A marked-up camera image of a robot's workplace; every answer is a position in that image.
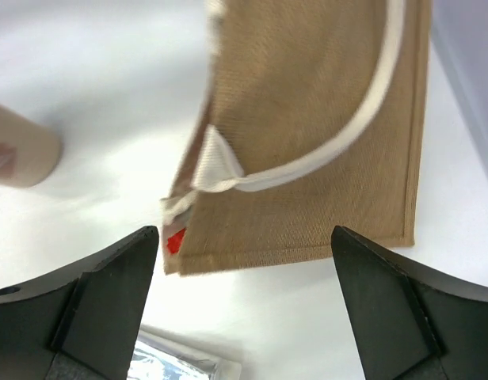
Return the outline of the jute canvas tote bag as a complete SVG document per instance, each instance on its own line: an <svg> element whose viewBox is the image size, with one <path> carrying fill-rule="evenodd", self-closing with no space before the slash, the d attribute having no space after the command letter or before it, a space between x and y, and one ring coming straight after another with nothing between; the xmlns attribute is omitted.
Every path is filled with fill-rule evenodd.
<svg viewBox="0 0 488 380"><path fill-rule="evenodd" d="M325 259L336 226L412 246L430 2L207 8L210 90L162 201L165 273Z"/></svg>

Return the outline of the beige pump bottle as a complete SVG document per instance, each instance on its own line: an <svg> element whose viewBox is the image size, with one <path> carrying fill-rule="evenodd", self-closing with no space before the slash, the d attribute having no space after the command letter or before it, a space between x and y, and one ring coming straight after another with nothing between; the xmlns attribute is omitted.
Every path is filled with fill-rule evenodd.
<svg viewBox="0 0 488 380"><path fill-rule="evenodd" d="M62 151L55 132L0 105L0 185L39 184L58 165Z"/></svg>

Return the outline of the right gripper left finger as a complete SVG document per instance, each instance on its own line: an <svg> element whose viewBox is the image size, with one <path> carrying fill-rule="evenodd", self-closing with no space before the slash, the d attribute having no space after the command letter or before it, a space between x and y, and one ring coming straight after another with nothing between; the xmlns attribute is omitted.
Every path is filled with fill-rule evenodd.
<svg viewBox="0 0 488 380"><path fill-rule="evenodd" d="M0 379L125 379L158 254L146 226L0 289Z"/></svg>

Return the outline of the silver blue tube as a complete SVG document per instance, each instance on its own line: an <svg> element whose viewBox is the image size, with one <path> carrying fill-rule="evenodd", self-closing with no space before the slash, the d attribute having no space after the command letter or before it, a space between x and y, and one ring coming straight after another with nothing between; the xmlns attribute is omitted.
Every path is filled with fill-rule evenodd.
<svg viewBox="0 0 488 380"><path fill-rule="evenodd" d="M239 380L242 365L169 340L143 326L128 369L135 380Z"/></svg>

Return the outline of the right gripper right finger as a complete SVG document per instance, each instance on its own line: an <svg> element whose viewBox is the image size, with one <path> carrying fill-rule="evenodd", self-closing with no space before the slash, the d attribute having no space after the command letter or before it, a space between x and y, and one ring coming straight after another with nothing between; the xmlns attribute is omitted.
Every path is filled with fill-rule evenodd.
<svg viewBox="0 0 488 380"><path fill-rule="evenodd" d="M367 379L488 379L488 287L343 226L331 248Z"/></svg>

